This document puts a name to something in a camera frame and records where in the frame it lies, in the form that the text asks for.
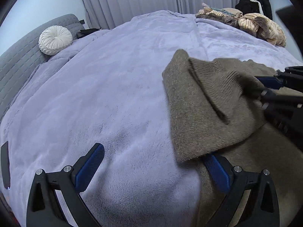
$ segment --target bed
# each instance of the bed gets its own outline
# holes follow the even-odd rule
[[[83,28],[74,15],[62,16],[0,57],[0,143],[9,142],[11,174],[10,189],[1,184],[1,191],[22,227],[36,170],[73,165],[95,142],[104,145],[105,158],[81,196],[102,226],[190,226],[201,182],[191,162],[175,160],[161,75],[174,52],[252,59],[281,70],[301,65],[282,47],[192,14],[137,16],[47,57],[37,39],[51,25],[67,27],[74,38]],[[287,212],[281,225],[295,214]]]

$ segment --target hanging coat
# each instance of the hanging coat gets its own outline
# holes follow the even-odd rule
[[[243,14],[261,13],[272,19],[272,8],[269,0],[240,0],[235,8],[241,10]]]

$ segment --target blue gripper pad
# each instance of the blue gripper pad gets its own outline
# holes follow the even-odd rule
[[[280,89],[284,86],[283,82],[276,77],[256,76],[255,78],[257,78],[266,88]]]
[[[88,158],[86,158],[86,156],[88,156],[91,151],[89,151],[86,156],[81,157],[81,158],[85,158],[86,162],[82,166],[82,168],[78,171],[78,173],[75,175],[75,189],[77,192],[83,192],[87,189],[90,181],[92,180],[98,167],[100,166],[102,160],[104,159],[105,152],[104,152],[104,146],[102,144],[96,143],[91,150],[94,151]]]
[[[213,154],[208,154],[205,156],[203,162],[212,179],[215,181],[217,188],[227,194],[231,187],[230,179],[217,158]]]

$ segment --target round white pillow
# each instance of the round white pillow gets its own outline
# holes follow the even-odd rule
[[[71,45],[72,42],[73,36],[67,28],[51,26],[41,33],[38,44],[42,53],[55,55]]]

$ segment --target metal screw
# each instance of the metal screw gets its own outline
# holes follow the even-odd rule
[[[72,169],[71,166],[66,166],[66,167],[64,167],[63,170],[67,173],[67,172],[69,172],[71,169]]]
[[[268,175],[269,175],[269,170],[264,169],[264,170],[263,170],[263,173],[264,173],[266,176],[268,176]]]
[[[235,167],[234,167],[234,170],[235,170],[236,172],[240,173],[240,172],[242,171],[242,168],[239,167],[239,166],[235,166]]]
[[[36,174],[37,174],[37,175],[40,175],[42,172],[43,172],[42,169],[38,169],[38,170],[36,171]]]
[[[267,93],[267,90],[262,91],[261,96],[265,96]]]

